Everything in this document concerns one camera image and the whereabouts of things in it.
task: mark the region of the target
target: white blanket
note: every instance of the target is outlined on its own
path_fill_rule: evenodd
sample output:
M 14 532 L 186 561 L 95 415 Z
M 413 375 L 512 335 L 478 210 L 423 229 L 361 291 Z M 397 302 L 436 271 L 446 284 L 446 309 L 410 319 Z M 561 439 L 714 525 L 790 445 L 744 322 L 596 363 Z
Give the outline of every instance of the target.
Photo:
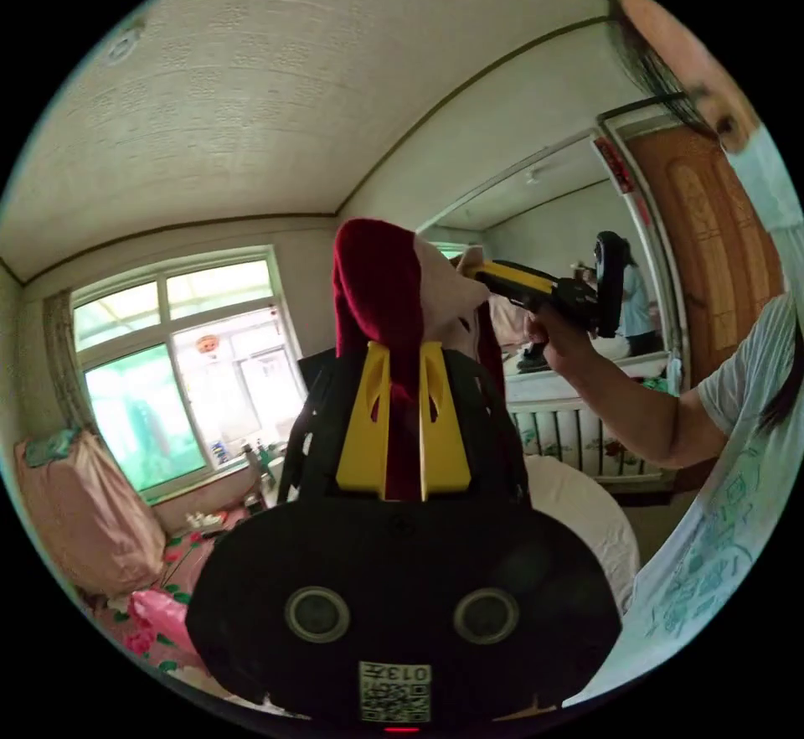
M 555 457 L 525 458 L 533 509 L 569 527 L 595 553 L 620 613 L 631 602 L 639 547 L 626 514 L 594 479 Z

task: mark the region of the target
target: windowsill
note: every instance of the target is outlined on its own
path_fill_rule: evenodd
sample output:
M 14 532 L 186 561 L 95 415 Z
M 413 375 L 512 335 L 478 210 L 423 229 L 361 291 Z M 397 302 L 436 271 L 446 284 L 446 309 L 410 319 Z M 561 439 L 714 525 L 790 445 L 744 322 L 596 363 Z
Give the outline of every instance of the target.
M 243 471 L 244 469 L 248 468 L 249 464 L 247 460 L 243 460 L 240 463 L 230 466 L 229 468 L 221 468 L 212 472 L 208 477 L 204 477 L 200 479 L 198 482 L 190 483 L 179 490 L 173 490 L 169 494 L 163 494 L 162 496 L 154 497 L 153 499 L 146 499 L 145 503 L 148 507 L 156 507 L 158 504 L 164 504 L 165 502 L 169 502 L 171 499 L 178 499 L 179 496 L 186 496 L 187 494 L 191 494 L 195 490 L 199 490 L 201 488 L 205 488 L 207 485 L 212 484 L 213 482 L 219 482 L 221 479 L 226 479 L 226 477 L 230 477 L 233 473 L 237 473 L 238 471 Z

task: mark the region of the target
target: hand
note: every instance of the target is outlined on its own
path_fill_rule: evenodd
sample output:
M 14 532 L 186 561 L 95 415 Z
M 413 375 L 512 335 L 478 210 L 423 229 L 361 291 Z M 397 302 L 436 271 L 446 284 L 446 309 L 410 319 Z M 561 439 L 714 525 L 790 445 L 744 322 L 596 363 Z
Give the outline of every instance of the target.
M 465 276 L 470 270 L 476 269 L 483 263 L 483 249 L 480 245 L 473 245 L 466 248 L 456 259 L 456 269 L 462 276 Z
M 568 323 L 547 303 L 538 314 L 528 313 L 527 330 L 533 342 L 545 344 L 547 364 L 565 378 L 583 373 L 586 364 L 599 358 L 590 335 Z

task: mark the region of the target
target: qr code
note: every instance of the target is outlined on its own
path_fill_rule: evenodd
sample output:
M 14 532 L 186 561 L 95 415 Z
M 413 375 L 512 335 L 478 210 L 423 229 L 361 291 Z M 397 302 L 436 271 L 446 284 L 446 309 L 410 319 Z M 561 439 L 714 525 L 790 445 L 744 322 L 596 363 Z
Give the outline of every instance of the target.
M 430 721 L 430 666 L 361 661 L 359 677 L 364 721 Z

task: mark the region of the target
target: red lantern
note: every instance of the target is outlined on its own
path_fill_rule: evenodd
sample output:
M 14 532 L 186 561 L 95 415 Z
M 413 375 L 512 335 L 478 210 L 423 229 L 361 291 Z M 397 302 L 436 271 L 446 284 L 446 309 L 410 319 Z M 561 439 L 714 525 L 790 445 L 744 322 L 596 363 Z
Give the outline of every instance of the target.
M 207 334 L 195 341 L 195 347 L 200 354 L 212 354 L 213 351 L 218 350 L 220 340 L 214 334 Z

